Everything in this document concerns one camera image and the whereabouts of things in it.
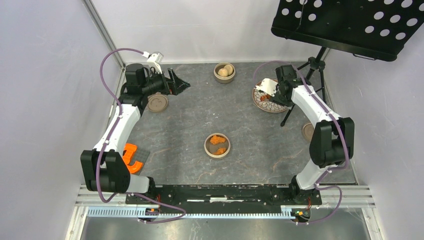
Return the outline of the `small sausage piece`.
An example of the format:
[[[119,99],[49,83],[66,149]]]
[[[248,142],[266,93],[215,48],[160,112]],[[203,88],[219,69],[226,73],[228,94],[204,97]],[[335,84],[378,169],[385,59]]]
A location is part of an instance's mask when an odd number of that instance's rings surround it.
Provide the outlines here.
[[[260,97],[259,97],[259,100],[260,100],[261,102],[264,102],[264,101],[268,101],[270,98],[271,98],[271,96],[267,94],[267,95],[262,95],[262,96],[260,96]]]

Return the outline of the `round bread bun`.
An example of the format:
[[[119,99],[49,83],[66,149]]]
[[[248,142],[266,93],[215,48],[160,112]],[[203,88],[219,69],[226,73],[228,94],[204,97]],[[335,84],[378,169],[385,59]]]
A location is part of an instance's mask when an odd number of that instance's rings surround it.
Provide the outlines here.
[[[228,76],[234,73],[234,67],[231,64],[226,64],[223,68],[227,71]]]

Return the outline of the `orange fried food piece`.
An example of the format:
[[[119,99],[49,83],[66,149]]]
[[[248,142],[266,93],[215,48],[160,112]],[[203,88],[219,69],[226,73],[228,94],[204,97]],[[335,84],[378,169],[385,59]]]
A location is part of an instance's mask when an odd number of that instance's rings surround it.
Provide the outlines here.
[[[217,151],[215,151],[213,154],[214,154],[214,155],[216,155],[216,156],[220,156],[220,155],[225,154],[225,153],[226,153],[226,151],[227,151],[227,148],[225,148],[225,147],[220,147],[220,148],[218,148],[218,149],[217,149]]]

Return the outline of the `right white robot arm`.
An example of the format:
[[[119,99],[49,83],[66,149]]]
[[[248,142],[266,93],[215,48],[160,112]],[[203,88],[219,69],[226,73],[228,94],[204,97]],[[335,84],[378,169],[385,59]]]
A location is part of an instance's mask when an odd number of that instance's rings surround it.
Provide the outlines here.
[[[299,107],[313,126],[309,145],[310,160],[295,176],[289,199],[302,204],[309,191],[316,188],[333,170],[344,170],[354,154],[355,124],[350,117],[341,117],[318,96],[314,88],[291,64],[275,70],[278,84],[272,98],[281,104]]]

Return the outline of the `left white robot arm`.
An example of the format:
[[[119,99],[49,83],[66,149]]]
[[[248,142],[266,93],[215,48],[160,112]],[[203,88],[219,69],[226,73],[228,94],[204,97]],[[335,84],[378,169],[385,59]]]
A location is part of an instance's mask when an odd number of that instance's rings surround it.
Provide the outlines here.
[[[86,187],[92,192],[138,193],[145,204],[153,203],[157,190],[150,179],[130,173],[123,160],[124,148],[135,124],[141,118],[151,95],[178,95],[191,85],[179,78],[172,68],[169,76],[140,63],[125,68],[123,84],[112,122],[92,150],[80,156]]]

